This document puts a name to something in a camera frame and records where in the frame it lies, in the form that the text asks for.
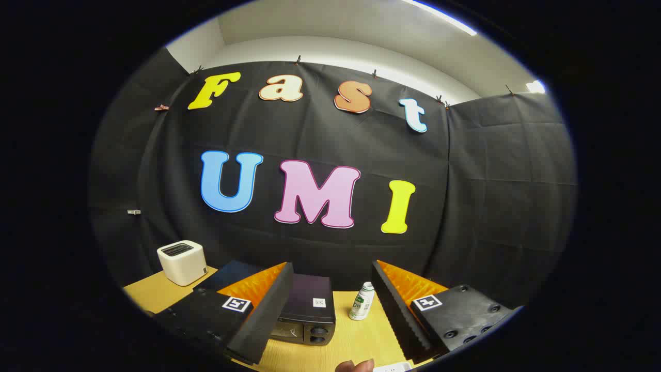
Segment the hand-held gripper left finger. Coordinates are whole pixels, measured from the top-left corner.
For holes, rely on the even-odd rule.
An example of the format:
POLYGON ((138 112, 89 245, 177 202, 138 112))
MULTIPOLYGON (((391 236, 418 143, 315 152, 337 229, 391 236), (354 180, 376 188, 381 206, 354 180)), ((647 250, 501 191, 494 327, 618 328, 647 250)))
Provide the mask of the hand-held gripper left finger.
POLYGON ((207 354, 253 365, 262 358, 292 285, 289 262, 263 270, 231 262, 154 319, 207 354))

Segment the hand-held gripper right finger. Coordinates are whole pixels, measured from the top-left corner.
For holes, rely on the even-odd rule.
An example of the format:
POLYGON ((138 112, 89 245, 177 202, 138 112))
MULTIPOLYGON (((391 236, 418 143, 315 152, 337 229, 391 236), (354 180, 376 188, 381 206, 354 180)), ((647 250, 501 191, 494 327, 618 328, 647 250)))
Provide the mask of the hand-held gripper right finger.
POLYGON ((519 312, 472 286, 444 287, 381 260, 372 263, 371 284, 404 357, 414 363, 456 353, 519 312))

